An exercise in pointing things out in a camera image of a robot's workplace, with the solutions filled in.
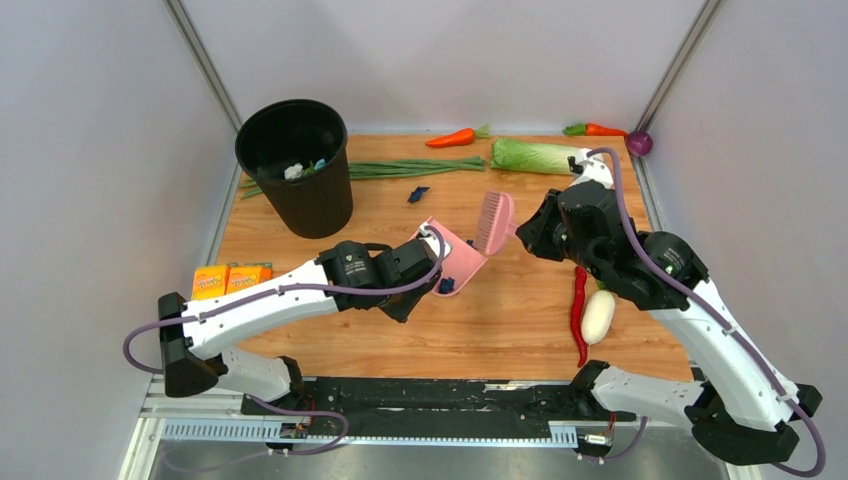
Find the pink dustpan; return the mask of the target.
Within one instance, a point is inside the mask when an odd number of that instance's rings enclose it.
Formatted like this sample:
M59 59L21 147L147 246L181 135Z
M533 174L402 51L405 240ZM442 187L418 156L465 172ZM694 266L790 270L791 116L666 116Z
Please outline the pink dustpan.
M423 240L434 253L438 254L440 244L438 239L432 234L431 229L437 230L446 244L441 279L452 277L456 280L455 291L453 293L448 295L437 293L440 279L434 286L432 294L439 297L456 295L485 265L488 258L477 249L470 247L464 239L454 234L432 216L428 217L426 221L419 225L412 238Z

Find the pink hand brush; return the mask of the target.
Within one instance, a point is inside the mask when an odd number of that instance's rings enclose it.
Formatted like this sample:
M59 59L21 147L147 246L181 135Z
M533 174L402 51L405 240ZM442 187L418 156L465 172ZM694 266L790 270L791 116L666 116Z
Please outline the pink hand brush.
M510 237L515 236L514 200L505 192L484 194L476 224L474 245L486 256L497 255Z

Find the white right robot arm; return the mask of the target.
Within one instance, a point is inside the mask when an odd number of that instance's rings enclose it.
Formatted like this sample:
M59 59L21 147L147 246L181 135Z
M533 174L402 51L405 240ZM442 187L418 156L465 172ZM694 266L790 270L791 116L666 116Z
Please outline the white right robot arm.
M661 323L703 373L676 382L638 375L590 360L573 378L570 402L581 417L631 412L687 429L720 460L787 470L799 444L793 423L808 429L816 448L805 477L826 461L813 416L822 396L789 380L754 345L723 302L707 266L681 237L639 231L628 215L620 163L603 162L605 148L567 159L572 184L550 190L516 234L532 255L569 260L612 294Z

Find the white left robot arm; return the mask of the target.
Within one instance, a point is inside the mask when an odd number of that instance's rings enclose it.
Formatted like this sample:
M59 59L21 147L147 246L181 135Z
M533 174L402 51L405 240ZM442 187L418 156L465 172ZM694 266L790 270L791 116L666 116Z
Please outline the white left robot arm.
M397 247L342 241L291 272L206 300L173 292L158 300L164 390L185 398L212 388L269 402L282 414L306 399L289 357L263 357L240 342L312 317L376 308L405 323L439 282L452 246L432 225Z

